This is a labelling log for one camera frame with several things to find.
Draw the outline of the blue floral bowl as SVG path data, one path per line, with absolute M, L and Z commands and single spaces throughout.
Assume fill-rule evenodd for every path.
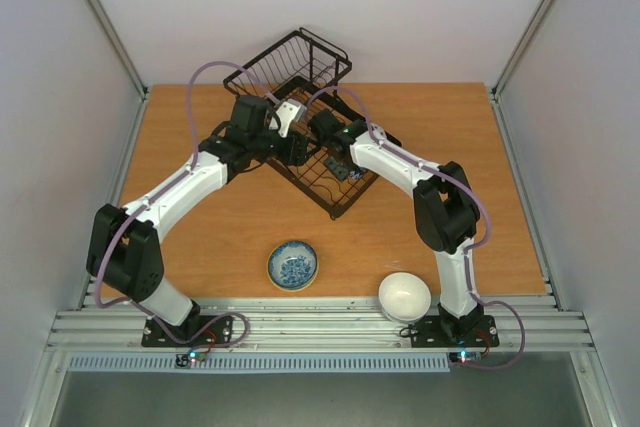
M 276 247 L 267 261 L 269 280 L 286 292 L 298 292 L 308 287 L 319 271 L 319 261 L 310 244 L 290 240 Z

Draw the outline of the plain white bowl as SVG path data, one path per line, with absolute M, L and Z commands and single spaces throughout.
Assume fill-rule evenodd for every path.
M 411 324 L 420 320 L 428 313 L 431 300 L 427 284 L 408 272 L 389 274 L 378 289 L 382 313 L 396 323 Z

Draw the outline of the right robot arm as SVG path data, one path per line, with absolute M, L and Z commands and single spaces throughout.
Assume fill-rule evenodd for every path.
M 327 109 L 308 126 L 341 169 L 371 171 L 412 198 L 417 234 L 436 257 L 440 329 L 451 344 L 467 341 L 484 308 L 477 300 L 471 249 L 480 210 L 464 169 L 455 162 L 423 160 L 393 142 L 379 125 L 362 119 L 345 124 Z

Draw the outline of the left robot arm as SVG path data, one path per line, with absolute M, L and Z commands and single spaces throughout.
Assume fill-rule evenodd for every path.
M 87 258 L 96 285 L 110 286 L 122 300 L 161 319 L 177 344 L 195 342 L 202 322 L 194 301 L 166 278 L 161 243 L 194 207 L 246 171 L 251 162 L 279 154 L 302 161 L 307 139 L 292 126 L 305 111 L 298 101 L 274 106 L 264 98 L 241 95 L 230 119 L 197 140 L 195 152 L 176 172 L 123 207 L 101 207 Z

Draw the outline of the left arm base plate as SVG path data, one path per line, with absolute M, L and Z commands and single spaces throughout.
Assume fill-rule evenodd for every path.
M 193 347 L 213 342 L 226 344 L 231 341 L 233 318 L 226 316 L 196 315 L 180 326 L 172 326 L 160 319 L 145 322 L 141 345 L 146 348 Z

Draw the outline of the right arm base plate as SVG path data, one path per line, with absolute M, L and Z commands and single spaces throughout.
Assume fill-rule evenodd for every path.
M 455 333 L 444 327 L 435 315 L 426 315 L 418 322 L 403 329 L 403 336 L 413 348 L 484 348 L 498 347 L 500 340 L 495 320 L 490 315 L 481 316 L 465 333 Z

